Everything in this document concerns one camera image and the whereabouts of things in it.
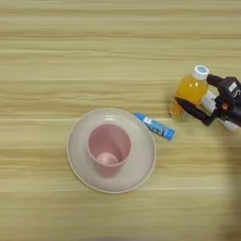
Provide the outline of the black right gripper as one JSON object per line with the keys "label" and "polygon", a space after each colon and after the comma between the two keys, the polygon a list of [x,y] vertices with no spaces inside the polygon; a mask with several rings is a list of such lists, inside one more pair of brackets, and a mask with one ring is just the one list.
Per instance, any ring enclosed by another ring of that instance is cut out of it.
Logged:
{"label": "black right gripper", "polygon": [[[210,86],[221,88],[223,78],[208,74],[206,81]],[[210,116],[186,99],[176,97],[175,100],[185,112],[198,119],[206,126],[209,126],[215,118],[218,117],[223,121],[230,121],[241,127],[241,99],[237,99],[234,104],[230,104],[224,101],[220,96],[217,96],[215,98],[217,109],[215,109]]]}

